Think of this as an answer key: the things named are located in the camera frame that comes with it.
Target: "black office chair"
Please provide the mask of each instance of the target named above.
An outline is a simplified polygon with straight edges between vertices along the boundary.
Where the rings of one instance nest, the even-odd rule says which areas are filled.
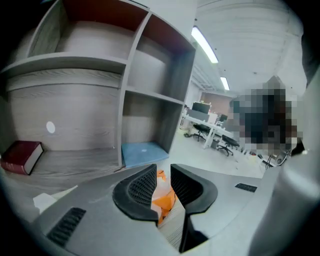
[[[229,156],[229,152],[234,155],[234,153],[228,148],[230,146],[232,147],[239,147],[240,145],[238,144],[237,141],[235,141],[233,138],[229,138],[225,135],[222,135],[222,140],[225,142],[225,146],[224,145],[218,145],[216,150],[225,150],[226,153],[228,154],[227,157]]]
[[[201,134],[208,134],[210,132],[210,128],[208,126],[203,125],[203,124],[194,124],[193,127],[196,128],[199,132],[194,133],[191,136],[198,137],[198,141],[200,138],[206,140]]]

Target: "ceiling light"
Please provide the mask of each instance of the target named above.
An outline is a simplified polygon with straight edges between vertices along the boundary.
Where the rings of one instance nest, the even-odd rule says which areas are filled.
[[[209,60],[212,63],[218,63],[218,59],[217,59],[214,51],[212,50],[212,48],[208,44],[204,35],[200,32],[200,30],[196,26],[193,27],[191,35],[198,42],[198,44],[201,46],[201,48],[204,50],[204,52],[208,56]]]
[[[225,77],[220,77],[220,79],[224,89],[230,91],[227,79]]]

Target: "brown wall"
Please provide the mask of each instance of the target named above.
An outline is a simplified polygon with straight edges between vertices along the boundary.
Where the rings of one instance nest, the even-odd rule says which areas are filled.
[[[217,94],[212,94],[212,93],[202,93],[201,100],[204,101],[205,103],[211,103],[211,109],[210,111],[216,112],[217,114],[224,114],[228,115],[228,110],[229,110],[229,102],[233,98],[227,97],[227,96],[222,96],[222,95],[217,95]]]

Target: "red book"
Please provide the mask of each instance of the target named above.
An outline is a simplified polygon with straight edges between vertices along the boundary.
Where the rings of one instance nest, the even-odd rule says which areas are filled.
[[[6,171],[29,175],[44,150],[38,141],[15,141],[2,155],[0,165]]]

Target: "white circle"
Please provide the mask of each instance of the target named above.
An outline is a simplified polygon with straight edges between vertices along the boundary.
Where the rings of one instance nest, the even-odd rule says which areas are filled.
[[[53,134],[56,131],[56,127],[55,127],[54,123],[50,122],[50,121],[46,123],[46,129],[51,134]]]

